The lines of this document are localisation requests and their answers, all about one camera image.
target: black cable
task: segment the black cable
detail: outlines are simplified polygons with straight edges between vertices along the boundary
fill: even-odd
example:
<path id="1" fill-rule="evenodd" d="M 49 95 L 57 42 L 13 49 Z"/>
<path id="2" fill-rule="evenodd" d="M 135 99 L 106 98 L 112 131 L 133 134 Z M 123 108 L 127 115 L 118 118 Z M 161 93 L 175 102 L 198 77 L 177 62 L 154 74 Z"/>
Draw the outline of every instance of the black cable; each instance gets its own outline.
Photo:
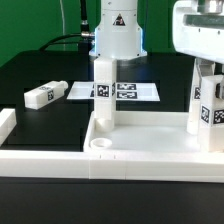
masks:
<path id="1" fill-rule="evenodd" d="M 48 43 L 46 43 L 45 45 L 43 45 L 39 51 L 44 51 L 46 48 L 48 48 L 50 45 L 53 45 L 55 42 L 59 41 L 59 40 L 65 40 L 68 38 L 72 38 L 72 37 L 81 37 L 80 33 L 72 33 L 72 34 L 67 34 L 67 35 L 63 35 L 60 37 L 56 37 L 52 40 L 50 40 Z"/>
<path id="2" fill-rule="evenodd" d="M 60 45 L 60 44 L 78 44 L 78 43 L 79 43 L 78 41 L 56 42 L 56 43 L 49 44 L 49 46 L 52 46 L 52 45 Z"/>
<path id="3" fill-rule="evenodd" d="M 146 0 L 146 7 L 145 7 L 145 22 L 144 22 L 144 34 L 143 34 L 143 48 L 145 49 L 145 37 L 146 37 L 146 30 L 147 30 L 147 23 L 148 23 L 148 14 L 149 14 L 149 0 Z"/>
<path id="4" fill-rule="evenodd" d="M 87 20 L 86 0 L 80 0 L 81 20 Z"/>
<path id="5" fill-rule="evenodd" d="M 81 32 L 89 32 L 89 24 L 87 21 L 87 10 L 86 10 L 86 0 L 80 0 L 80 10 L 81 10 Z"/>

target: white plastic tray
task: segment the white plastic tray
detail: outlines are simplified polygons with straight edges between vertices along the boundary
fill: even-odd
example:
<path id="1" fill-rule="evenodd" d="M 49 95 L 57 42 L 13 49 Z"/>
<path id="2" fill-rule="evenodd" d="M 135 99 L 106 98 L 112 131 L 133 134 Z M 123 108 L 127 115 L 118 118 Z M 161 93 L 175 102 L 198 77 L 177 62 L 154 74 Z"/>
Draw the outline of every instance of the white plastic tray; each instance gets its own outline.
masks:
<path id="1" fill-rule="evenodd" d="M 201 152 L 197 137 L 186 132 L 187 117 L 117 111 L 115 129 L 100 133 L 92 114 L 84 144 L 90 178 L 224 182 L 224 154 Z M 112 146 L 92 149 L 96 138 L 110 139 Z"/>

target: black table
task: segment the black table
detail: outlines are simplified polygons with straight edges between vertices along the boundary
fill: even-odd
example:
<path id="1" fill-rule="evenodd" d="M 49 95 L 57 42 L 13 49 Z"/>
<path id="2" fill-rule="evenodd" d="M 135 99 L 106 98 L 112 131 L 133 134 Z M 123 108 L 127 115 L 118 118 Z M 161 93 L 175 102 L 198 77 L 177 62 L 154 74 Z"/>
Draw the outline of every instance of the black table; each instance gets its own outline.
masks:
<path id="1" fill-rule="evenodd" d="M 118 70 L 120 82 L 155 82 L 160 102 L 119 102 L 117 110 L 187 111 L 194 59 L 153 54 Z M 24 107 L 24 92 L 65 80 L 65 97 L 39 111 Z M 93 80 L 88 55 L 22 52 L 0 68 L 0 109 L 16 108 L 17 126 L 4 150 L 82 151 L 91 100 L 68 101 L 74 81 Z M 158 181 L 0 178 L 0 222 L 195 223 L 224 222 L 224 185 Z"/>

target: green background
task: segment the green background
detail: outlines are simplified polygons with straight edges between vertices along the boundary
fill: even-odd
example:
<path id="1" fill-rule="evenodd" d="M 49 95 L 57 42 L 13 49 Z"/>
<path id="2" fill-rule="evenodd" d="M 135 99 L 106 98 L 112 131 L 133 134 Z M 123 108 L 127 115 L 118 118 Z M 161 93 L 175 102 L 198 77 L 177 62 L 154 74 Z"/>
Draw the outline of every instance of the green background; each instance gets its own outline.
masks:
<path id="1" fill-rule="evenodd" d="M 139 0 L 138 23 L 145 25 L 145 50 L 173 52 L 172 8 L 176 0 Z M 80 32 L 79 0 L 63 0 L 66 34 Z M 94 31 L 100 21 L 100 0 L 87 0 L 88 21 Z M 63 34 L 60 0 L 0 0 L 0 66 L 26 50 L 37 50 Z M 75 46 L 66 47 L 75 50 Z"/>

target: block with marker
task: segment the block with marker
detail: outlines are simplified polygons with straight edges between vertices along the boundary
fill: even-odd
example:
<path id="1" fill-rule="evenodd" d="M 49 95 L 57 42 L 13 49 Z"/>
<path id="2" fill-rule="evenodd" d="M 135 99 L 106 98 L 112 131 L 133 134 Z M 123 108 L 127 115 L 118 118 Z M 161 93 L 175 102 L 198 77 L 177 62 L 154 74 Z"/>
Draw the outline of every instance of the block with marker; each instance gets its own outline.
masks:
<path id="1" fill-rule="evenodd" d="M 117 61 L 100 57 L 94 61 L 94 116 L 96 129 L 111 131 L 116 110 Z"/>
<path id="2" fill-rule="evenodd" d="M 68 83 L 51 81 L 24 94 L 25 107 L 38 110 L 64 96 Z"/>

